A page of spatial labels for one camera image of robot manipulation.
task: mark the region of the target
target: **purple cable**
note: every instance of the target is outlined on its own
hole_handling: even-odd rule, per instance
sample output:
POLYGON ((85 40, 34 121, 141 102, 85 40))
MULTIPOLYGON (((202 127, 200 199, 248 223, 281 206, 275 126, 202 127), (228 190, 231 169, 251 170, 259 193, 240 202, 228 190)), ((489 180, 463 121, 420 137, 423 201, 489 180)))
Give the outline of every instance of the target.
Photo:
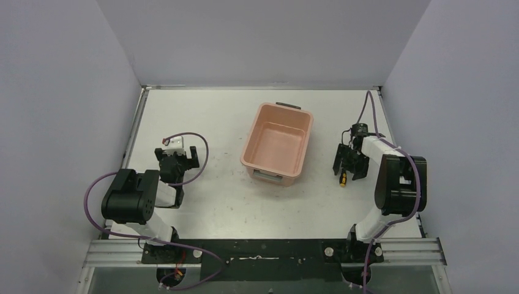
POLYGON ((162 139, 162 142, 166 142, 167 140, 170 140, 170 139, 172 139, 174 137, 180 137, 180 136, 184 136, 184 135, 197 136, 200 139, 202 139, 202 141, 204 141, 204 144, 206 145, 206 161, 204 161, 204 164, 202 165, 202 168, 200 169, 200 171, 192 179, 190 179, 188 181, 185 181, 185 182, 182 182, 182 183, 168 184, 168 185, 170 185, 170 187, 183 186, 183 185, 189 184, 192 181, 196 180, 202 174, 202 172, 206 169, 207 161, 209 160, 209 144, 207 143, 207 140, 202 135, 200 135, 198 133, 193 133, 193 132, 178 133, 178 134, 175 134, 175 135, 172 135, 172 136, 169 136, 167 138, 162 139))
MULTIPOLYGON (((136 239, 143 239, 143 240, 150 240, 150 241, 153 241, 153 242, 157 242, 157 243, 161 243, 161 244, 166 244, 166 245, 172 245, 172 246, 177 246, 177 247, 182 247, 182 248, 186 248, 186 249, 190 249, 190 250, 198 250, 198 251, 201 251, 201 252, 205 252, 211 256, 213 256, 214 258, 216 258, 219 262, 222 263, 222 267, 216 271, 214 274, 211 274, 210 276, 198 281, 197 283, 194 283, 193 285, 189 285, 189 286, 186 286, 186 287, 181 287, 181 288, 170 288, 170 290, 174 290, 174 291, 181 291, 181 290, 188 290, 188 289, 191 289, 191 288, 194 288, 198 285, 201 285, 202 283, 204 282, 207 282, 208 280, 212 279, 213 277, 216 277, 216 275, 220 274, 223 270, 223 266, 225 265, 225 262, 216 254, 214 254, 213 252, 209 251, 209 250, 206 250, 206 249, 203 249, 203 248, 200 248, 200 247, 195 247, 195 246, 191 246, 191 245, 185 245, 185 244, 180 244, 180 243, 174 243, 174 242, 167 242, 167 241, 162 241, 160 239, 155 239, 155 238, 151 238, 151 237, 148 237, 148 236, 140 236, 140 235, 128 235, 128 234, 122 234, 122 233, 117 233, 117 232, 112 232, 110 230, 107 230, 103 227, 101 227, 100 225, 98 225, 94 219, 92 218, 92 216, 90 215, 90 212, 88 211, 88 196, 90 195, 90 191, 92 190, 92 188, 95 186, 95 184, 97 184, 99 181, 101 181, 102 179, 104 178, 107 178, 109 176, 113 176, 115 175, 117 172, 113 172, 113 173, 107 173, 105 175, 102 175, 100 176, 99 178, 95 179, 94 182, 92 182, 92 184, 90 184, 90 186, 88 186, 88 188, 86 189, 86 192, 84 193, 84 199, 83 199, 83 209, 84 209, 84 213, 86 215, 86 218, 88 219, 88 221, 98 230, 100 230, 101 232, 103 233, 106 233, 106 234, 109 234, 109 235, 113 235, 113 236, 119 236, 119 237, 124 237, 124 238, 136 238, 136 239)), ((160 283, 163 282, 163 280, 165 278, 167 278, 168 276, 170 276, 171 274, 169 275, 166 275, 164 277, 162 277, 162 279, 160 280, 160 283)))
POLYGON ((418 174, 418 168, 416 167, 416 164, 414 163, 414 161, 411 158, 411 156, 409 154, 407 154, 404 150, 396 147, 395 145, 389 143, 386 139, 380 137, 380 134, 378 133, 378 126, 377 126, 377 123, 376 123, 375 101, 373 100, 373 95, 372 95, 371 91, 367 91, 366 92, 366 98, 364 100, 364 106, 362 107, 362 111, 360 113, 359 119, 357 120, 357 123, 360 121, 362 115, 364 114, 364 109, 366 107, 366 103, 368 101, 368 97, 371 99, 371 102, 372 102, 373 125, 375 127, 376 137, 379 138, 387 146, 390 146, 391 148, 393 148, 396 151, 398 151, 400 154, 404 155, 407 158, 407 160, 409 161, 409 163, 411 164, 411 167, 413 168, 414 178, 416 179, 416 201, 414 202, 413 210, 411 211, 411 213, 408 216, 406 216, 406 217, 404 217, 402 219, 393 220, 391 222, 388 222, 386 224, 386 226, 380 232, 378 232, 373 237, 373 239, 370 241, 370 244, 368 245, 368 250, 366 252, 366 258, 364 259, 364 272, 363 272, 363 277, 362 277, 362 293, 363 294, 366 294, 366 290, 367 290, 366 289, 366 276, 367 276, 367 273, 368 273, 369 253, 370 253, 370 251, 371 251, 371 249, 373 247, 373 242, 375 242, 376 239, 378 239, 380 236, 382 236, 387 231, 387 229, 390 228, 392 225, 399 224, 401 222, 406 222, 406 221, 410 220, 412 217, 414 217, 414 215, 418 212, 418 206, 420 205, 420 198, 422 198, 422 188, 420 186, 420 177, 419 177, 419 174, 418 174))

